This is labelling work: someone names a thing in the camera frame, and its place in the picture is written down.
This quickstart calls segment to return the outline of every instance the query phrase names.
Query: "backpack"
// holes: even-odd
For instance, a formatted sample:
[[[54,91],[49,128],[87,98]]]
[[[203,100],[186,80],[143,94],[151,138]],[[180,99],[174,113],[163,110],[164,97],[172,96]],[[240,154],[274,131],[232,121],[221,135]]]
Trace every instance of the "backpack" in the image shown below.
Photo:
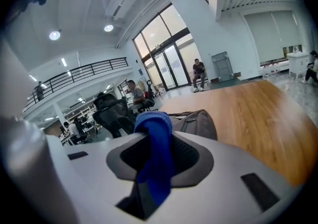
[[[194,112],[169,114],[172,121],[172,130],[194,134],[204,138],[218,140],[217,131],[211,116],[204,109]]]

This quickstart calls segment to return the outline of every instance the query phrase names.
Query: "ceiling light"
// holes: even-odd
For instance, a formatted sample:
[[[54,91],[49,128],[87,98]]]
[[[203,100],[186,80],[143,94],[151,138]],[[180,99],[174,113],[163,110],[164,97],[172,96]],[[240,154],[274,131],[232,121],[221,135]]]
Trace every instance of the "ceiling light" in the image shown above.
[[[31,75],[29,75],[32,79],[33,79],[33,81],[37,81],[33,76],[31,76]]]
[[[104,31],[109,32],[109,31],[112,31],[113,29],[114,29],[114,26],[112,26],[111,24],[108,24],[105,26]]]
[[[59,31],[52,31],[49,35],[49,38],[51,40],[58,40],[60,38],[61,34]]]
[[[62,58],[62,59],[61,59],[61,61],[62,61],[63,65],[64,65],[64,67],[66,67],[66,66],[67,66],[67,64],[66,64],[66,62],[65,62],[65,59],[64,59],[64,58]]]

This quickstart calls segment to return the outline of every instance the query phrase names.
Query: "blue cloth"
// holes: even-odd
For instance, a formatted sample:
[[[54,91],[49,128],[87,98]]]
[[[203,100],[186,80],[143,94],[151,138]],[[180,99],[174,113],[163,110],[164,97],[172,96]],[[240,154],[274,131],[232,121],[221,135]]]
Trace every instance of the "blue cloth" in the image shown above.
[[[164,112],[146,112],[137,116],[135,132],[150,135],[151,155],[137,177],[138,183],[147,182],[150,194],[160,205],[170,194],[174,175],[170,152],[172,123]]]

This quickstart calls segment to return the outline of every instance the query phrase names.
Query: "black mesh chair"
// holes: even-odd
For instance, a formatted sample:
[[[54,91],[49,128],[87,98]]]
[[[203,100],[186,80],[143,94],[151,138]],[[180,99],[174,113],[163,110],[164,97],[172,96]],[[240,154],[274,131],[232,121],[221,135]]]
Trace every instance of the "black mesh chair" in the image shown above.
[[[121,137],[119,129],[127,134],[134,132],[135,119],[128,111],[125,99],[117,100],[114,95],[105,94],[94,100],[94,105],[97,111],[93,114],[93,119],[107,129],[113,138]]]
[[[143,106],[138,109],[139,112],[144,112],[145,110],[151,111],[150,108],[155,105],[153,90],[151,89],[151,85],[152,85],[151,80],[147,81],[147,85],[148,85],[148,97],[146,98],[146,101],[143,103]]]

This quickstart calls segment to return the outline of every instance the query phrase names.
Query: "glass door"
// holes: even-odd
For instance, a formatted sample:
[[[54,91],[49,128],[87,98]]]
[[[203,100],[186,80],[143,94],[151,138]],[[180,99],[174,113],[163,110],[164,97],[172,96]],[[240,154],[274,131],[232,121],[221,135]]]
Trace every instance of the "glass door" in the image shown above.
[[[154,60],[156,61],[166,90],[190,85],[185,65],[183,60],[180,59],[179,50],[174,44],[156,53]]]

